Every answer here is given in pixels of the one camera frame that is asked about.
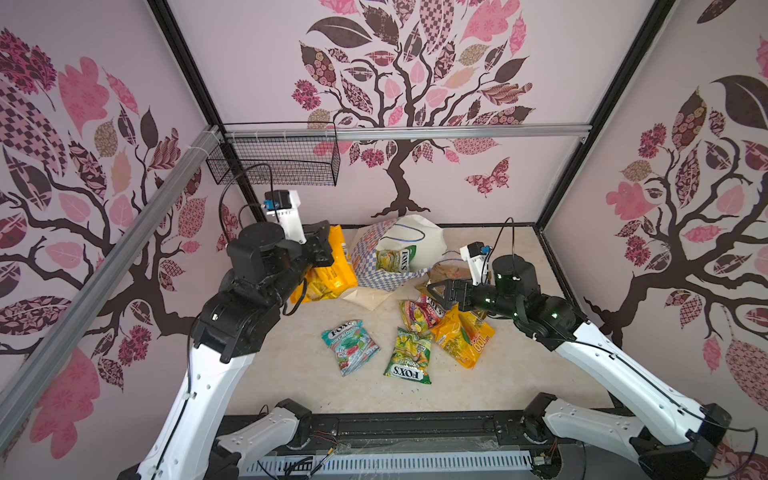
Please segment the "gold snack bag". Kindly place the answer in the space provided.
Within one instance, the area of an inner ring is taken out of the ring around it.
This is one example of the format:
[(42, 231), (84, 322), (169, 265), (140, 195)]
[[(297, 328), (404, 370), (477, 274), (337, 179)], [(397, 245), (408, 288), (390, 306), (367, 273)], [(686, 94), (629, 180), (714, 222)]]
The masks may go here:
[(427, 279), (417, 283), (415, 288), (423, 295), (428, 294), (427, 285), (444, 280), (470, 280), (471, 272), (468, 264), (458, 259), (447, 259), (437, 262), (428, 272)]

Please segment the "yellow candy bag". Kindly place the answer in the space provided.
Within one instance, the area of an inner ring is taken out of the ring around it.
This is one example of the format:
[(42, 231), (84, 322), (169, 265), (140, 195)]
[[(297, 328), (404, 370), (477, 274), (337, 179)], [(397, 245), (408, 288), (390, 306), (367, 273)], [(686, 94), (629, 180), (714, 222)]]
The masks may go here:
[(290, 297), (292, 303), (308, 303), (339, 298), (344, 292), (358, 286), (357, 276), (347, 255), (342, 228), (332, 226), (329, 233), (334, 263), (331, 267), (313, 268), (306, 275), (307, 291), (297, 287)]

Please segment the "orange pink Fox's fruits bag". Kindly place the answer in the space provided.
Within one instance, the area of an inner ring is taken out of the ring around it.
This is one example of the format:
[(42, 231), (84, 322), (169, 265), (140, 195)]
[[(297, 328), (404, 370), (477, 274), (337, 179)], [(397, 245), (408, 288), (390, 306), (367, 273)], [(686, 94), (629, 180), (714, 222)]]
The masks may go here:
[(419, 300), (399, 302), (401, 319), (405, 328), (420, 336), (428, 336), (445, 317), (446, 311), (431, 297), (422, 295)]

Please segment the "yellow orange snack bag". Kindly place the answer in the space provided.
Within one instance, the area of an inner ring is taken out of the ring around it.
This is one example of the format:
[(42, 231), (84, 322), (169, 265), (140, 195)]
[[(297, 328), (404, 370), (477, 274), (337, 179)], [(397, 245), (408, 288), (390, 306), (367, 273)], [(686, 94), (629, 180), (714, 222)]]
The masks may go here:
[(486, 322), (484, 313), (460, 311), (457, 305), (430, 331), (437, 344), (466, 369), (476, 366), (495, 335), (495, 329)]

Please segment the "green snack packet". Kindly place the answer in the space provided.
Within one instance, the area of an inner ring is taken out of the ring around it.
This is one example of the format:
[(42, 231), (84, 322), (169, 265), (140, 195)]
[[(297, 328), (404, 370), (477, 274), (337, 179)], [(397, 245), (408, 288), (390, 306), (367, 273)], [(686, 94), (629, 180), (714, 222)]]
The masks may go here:
[(417, 247), (409, 245), (400, 249), (377, 250), (376, 269), (389, 273), (407, 273), (411, 271), (411, 263), (416, 256)]

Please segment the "green Fox's candy bag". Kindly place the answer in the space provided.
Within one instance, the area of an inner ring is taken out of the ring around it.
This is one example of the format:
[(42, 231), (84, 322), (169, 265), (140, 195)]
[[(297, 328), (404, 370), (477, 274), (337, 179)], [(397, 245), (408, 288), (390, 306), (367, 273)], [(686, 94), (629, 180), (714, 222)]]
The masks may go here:
[(404, 328), (397, 329), (394, 350), (383, 375), (430, 385), (432, 341)]

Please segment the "blue checkered paper bag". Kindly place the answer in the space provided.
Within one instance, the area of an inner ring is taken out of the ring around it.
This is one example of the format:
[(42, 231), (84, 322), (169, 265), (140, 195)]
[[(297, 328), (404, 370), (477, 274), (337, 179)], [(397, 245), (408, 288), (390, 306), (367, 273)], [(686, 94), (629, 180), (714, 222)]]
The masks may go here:
[(357, 285), (340, 298), (374, 310), (407, 282), (424, 276), (446, 250), (443, 229), (421, 215), (362, 228), (350, 250)]

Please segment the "teal red candy bag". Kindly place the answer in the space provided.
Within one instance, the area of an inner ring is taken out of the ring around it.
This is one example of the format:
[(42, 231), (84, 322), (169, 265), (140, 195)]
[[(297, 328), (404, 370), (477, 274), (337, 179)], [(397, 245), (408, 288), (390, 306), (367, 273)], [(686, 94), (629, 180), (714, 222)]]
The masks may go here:
[(361, 320), (347, 321), (326, 330), (321, 338), (333, 351), (342, 376), (355, 372), (380, 351)]

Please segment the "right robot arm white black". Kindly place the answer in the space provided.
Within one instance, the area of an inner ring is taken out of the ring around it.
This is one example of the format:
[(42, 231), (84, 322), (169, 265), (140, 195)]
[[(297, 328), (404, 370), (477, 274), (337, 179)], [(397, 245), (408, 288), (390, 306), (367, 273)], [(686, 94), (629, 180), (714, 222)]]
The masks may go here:
[(521, 429), (530, 443), (571, 439), (619, 455), (651, 479), (704, 479), (730, 426), (719, 405), (702, 405), (627, 356), (565, 299), (542, 293), (534, 266), (518, 255), (487, 268), (471, 260), (470, 279), (430, 283), (445, 310), (484, 312), (511, 321), (536, 341), (589, 374), (629, 411), (621, 416), (540, 393), (526, 407)]

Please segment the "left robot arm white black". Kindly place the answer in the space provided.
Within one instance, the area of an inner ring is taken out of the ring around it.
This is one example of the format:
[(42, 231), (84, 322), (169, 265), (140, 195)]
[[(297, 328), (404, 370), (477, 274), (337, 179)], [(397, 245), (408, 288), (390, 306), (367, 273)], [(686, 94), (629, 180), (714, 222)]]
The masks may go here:
[(292, 401), (231, 434), (219, 428), (291, 294), (312, 268), (333, 264), (330, 229), (322, 221), (293, 238), (276, 223), (255, 223), (228, 243), (231, 277), (196, 317), (186, 376), (162, 430), (145, 459), (120, 478), (237, 479), (242, 467), (294, 439), (310, 412)]

